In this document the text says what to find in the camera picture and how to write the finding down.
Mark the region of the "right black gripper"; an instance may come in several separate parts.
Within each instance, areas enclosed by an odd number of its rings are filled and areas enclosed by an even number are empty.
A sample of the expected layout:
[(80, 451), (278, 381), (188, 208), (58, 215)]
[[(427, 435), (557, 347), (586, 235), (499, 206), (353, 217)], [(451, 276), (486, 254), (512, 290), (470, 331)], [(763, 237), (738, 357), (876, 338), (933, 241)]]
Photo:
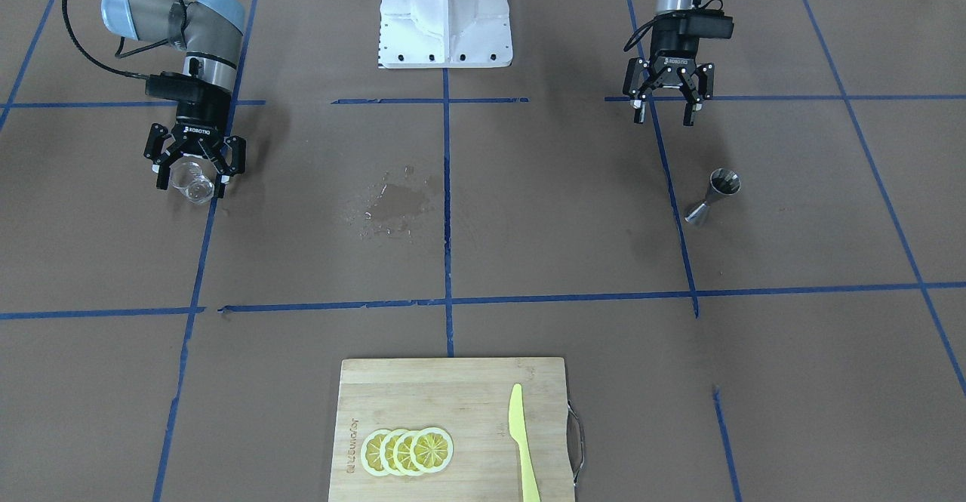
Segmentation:
[(175, 127), (149, 128), (143, 155), (152, 162), (156, 189), (168, 189), (171, 168), (186, 153), (206, 158), (214, 166), (214, 197), (223, 199), (230, 179), (246, 169), (246, 140), (224, 135), (232, 95), (220, 86), (175, 72), (150, 75), (146, 94), (177, 103)]

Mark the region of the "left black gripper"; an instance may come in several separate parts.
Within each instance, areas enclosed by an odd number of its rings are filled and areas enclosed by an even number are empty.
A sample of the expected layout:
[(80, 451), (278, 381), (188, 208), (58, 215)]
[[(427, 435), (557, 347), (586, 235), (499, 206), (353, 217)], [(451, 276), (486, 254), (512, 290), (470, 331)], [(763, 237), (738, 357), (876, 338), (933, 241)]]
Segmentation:
[(734, 18), (724, 11), (667, 11), (651, 25), (649, 57), (628, 60), (623, 93), (634, 109), (634, 123), (648, 120), (649, 100), (656, 88), (678, 88), (686, 99), (683, 126), (696, 124), (704, 100), (713, 97), (715, 65), (698, 63), (700, 40), (728, 40)]

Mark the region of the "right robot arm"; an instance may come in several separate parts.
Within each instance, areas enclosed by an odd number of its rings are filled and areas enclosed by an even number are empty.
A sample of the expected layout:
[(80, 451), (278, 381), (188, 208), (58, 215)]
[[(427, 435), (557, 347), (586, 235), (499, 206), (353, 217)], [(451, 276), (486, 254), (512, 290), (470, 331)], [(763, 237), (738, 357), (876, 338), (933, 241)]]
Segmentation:
[(120, 42), (115, 58), (125, 59), (160, 47), (184, 54), (180, 72), (138, 73), (97, 62), (103, 71), (142, 80), (146, 95), (176, 104), (175, 124), (155, 123), (143, 155), (151, 162), (156, 188), (168, 189), (183, 159), (210, 162), (214, 179), (203, 172), (202, 199), (221, 199), (230, 180), (246, 169), (246, 142), (229, 133), (245, 34), (245, 8), (238, 0), (100, 0), (104, 26)]

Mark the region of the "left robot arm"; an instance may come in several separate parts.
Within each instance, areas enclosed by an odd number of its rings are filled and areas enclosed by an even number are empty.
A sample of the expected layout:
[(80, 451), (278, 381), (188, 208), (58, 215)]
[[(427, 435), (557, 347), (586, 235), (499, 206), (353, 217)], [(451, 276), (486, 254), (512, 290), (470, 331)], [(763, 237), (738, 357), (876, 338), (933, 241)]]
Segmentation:
[(624, 51), (638, 47), (646, 35), (648, 54), (629, 60), (623, 93), (634, 109), (635, 123), (646, 121), (649, 100), (663, 89), (679, 91), (685, 100), (684, 126), (693, 126), (698, 111), (714, 97), (715, 64), (698, 61), (701, 40), (728, 40), (734, 18), (712, 0), (657, 0), (654, 17), (635, 28)]

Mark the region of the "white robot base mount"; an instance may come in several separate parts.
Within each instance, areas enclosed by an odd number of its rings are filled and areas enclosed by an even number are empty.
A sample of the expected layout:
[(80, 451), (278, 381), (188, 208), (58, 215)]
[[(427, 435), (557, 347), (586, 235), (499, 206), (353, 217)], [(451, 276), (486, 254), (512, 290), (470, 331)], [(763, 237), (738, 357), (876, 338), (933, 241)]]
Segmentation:
[(380, 0), (382, 69), (493, 69), (513, 59), (509, 0)]

